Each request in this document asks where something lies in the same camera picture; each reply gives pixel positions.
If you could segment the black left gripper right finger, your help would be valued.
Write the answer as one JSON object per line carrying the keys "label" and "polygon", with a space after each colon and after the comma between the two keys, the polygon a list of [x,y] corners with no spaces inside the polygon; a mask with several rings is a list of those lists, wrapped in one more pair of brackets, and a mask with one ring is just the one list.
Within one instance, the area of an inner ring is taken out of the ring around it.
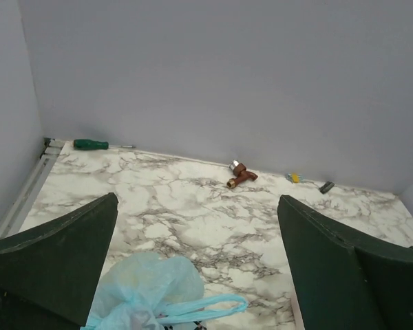
{"label": "black left gripper right finger", "polygon": [[413,329],[413,246],[370,236],[289,195],[277,216],[305,329]]}

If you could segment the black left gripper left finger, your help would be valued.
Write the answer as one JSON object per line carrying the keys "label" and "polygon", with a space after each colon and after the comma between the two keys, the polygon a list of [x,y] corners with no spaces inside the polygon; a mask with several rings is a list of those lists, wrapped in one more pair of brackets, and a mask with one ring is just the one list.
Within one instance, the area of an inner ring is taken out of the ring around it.
{"label": "black left gripper left finger", "polygon": [[0,329],[80,329],[118,216],[109,193],[0,240]]}

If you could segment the light blue plastic bag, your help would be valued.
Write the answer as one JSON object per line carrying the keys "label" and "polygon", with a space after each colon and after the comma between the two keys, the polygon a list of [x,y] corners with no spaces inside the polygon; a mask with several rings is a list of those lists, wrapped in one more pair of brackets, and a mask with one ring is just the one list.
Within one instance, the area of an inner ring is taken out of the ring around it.
{"label": "light blue plastic bag", "polygon": [[246,311],[236,294],[204,297],[204,282],[184,256],[133,254],[98,283],[85,329],[206,329],[215,320]]}

